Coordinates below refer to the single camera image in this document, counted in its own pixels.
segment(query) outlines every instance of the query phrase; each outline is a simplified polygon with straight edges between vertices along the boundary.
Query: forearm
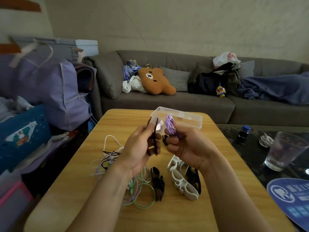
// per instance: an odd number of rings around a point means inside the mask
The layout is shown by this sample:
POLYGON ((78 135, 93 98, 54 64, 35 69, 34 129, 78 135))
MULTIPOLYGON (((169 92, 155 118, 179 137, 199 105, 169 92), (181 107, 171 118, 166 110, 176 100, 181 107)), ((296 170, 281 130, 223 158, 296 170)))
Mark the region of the forearm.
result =
POLYGON ((220 232, 272 231, 221 153, 212 155, 204 169, 201 173, 220 232))
POLYGON ((114 231, 132 173, 113 164, 98 182, 67 232, 114 231))

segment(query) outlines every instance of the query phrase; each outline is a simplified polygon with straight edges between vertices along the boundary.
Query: white cloth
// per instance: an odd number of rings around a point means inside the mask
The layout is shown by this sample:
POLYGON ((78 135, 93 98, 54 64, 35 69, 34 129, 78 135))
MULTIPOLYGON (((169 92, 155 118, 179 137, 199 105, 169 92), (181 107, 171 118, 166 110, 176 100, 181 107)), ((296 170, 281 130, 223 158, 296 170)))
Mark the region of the white cloth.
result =
POLYGON ((52 136, 51 139, 49 139, 49 141, 47 143, 42 144, 39 148, 37 148, 34 152, 32 152, 26 159, 21 161, 17 165, 17 167, 14 168, 14 171, 18 170, 18 169, 21 170, 21 169, 28 167, 33 161, 35 161, 40 156, 44 155, 45 152, 48 151, 48 149, 50 148, 51 144, 54 141, 61 140, 58 144, 58 146, 60 146, 63 142, 65 142, 69 139, 68 134, 69 134, 69 132, 65 132, 65 133, 60 134, 60 135, 52 136))
POLYGON ((125 80, 122 82, 122 92, 129 93, 131 90, 147 93, 141 84, 141 78, 139 76, 132 76, 129 81, 125 80))

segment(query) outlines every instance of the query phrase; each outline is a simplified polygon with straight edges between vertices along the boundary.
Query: black clip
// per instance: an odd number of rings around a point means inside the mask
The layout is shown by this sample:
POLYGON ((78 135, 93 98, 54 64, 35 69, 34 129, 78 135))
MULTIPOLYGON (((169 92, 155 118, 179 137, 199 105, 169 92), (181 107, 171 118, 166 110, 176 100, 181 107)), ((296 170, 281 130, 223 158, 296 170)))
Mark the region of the black clip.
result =
POLYGON ((200 195, 202 192, 202 189, 201 189, 201 181, 198 176, 197 169, 195 169, 195 172, 193 172, 191 166, 188 166, 187 171, 186 171, 186 176, 188 177, 188 183, 190 183, 198 191, 198 194, 200 195))
POLYGON ((155 134, 156 134, 156 129, 157 129, 158 121, 159 121, 159 118, 157 118, 157 121, 156 121, 156 123, 155 123, 154 132, 152 133, 152 135, 151 135, 151 136, 149 137, 149 139, 148 139, 148 140, 153 140, 153 142, 154 142, 154 153, 155 153, 155 155, 158 154, 158 151, 157 151, 157 143, 156 143, 156 138, 155 138, 155 134))
POLYGON ((166 138, 167 138, 168 136, 165 134, 165 135, 162 135, 162 141, 163 141, 163 143, 164 143, 164 145, 168 145, 168 142, 166 141, 166 138))
POLYGON ((161 201, 162 198, 163 198, 163 195, 164 195, 164 187, 165 187, 165 183, 163 181, 163 176, 162 175, 160 176, 160 171, 156 167, 152 167, 150 169, 150 173, 151 173, 152 186, 153 186, 154 191, 155 191, 155 199, 156 199, 156 201, 159 200, 157 190, 160 190, 161 191, 160 201, 161 201))

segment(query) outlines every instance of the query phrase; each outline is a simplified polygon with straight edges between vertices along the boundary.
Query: clear plastic box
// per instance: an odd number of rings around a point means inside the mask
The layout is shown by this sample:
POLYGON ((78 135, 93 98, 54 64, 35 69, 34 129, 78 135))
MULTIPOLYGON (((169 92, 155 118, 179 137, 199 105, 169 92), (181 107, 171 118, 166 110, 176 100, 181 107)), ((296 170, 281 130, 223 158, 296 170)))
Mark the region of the clear plastic box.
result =
POLYGON ((192 114, 189 112, 183 112, 183 111, 178 111, 178 110, 174 110, 174 109, 170 109, 170 108, 166 108, 166 107, 158 107, 153 113, 151 113, 151 123, 156 123, 157 118, 158 120, 158 124, 161 122, 161 129, 157 129, 158 131, 162 131, 164 132, 165 129, 165 124, 164 122, 166 121, 166 116, 170 115, 173 117, 174 121, 176 121, 177 123, 183 125, 183 126, 187 126, 187 127, 193 127, 193 128, 197 128, 197 129, 201 129, 202 128, 202 123, 203 123, 203 117, 200 115, 196 115, 196 114, 192 114))

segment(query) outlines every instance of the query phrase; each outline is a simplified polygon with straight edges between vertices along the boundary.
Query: black bag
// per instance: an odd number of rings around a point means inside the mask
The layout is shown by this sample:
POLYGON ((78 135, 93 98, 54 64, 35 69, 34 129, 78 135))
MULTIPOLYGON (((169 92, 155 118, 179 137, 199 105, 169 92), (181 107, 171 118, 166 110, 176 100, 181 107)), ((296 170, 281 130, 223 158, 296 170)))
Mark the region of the black bag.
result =
POLYGON ((195 82, 188 84, 188 92, 216 96, 219 85, 227 89, 229 73, 233 72, 234 66, 235 64, 228 62, 210 73, 198 74, 195 82))

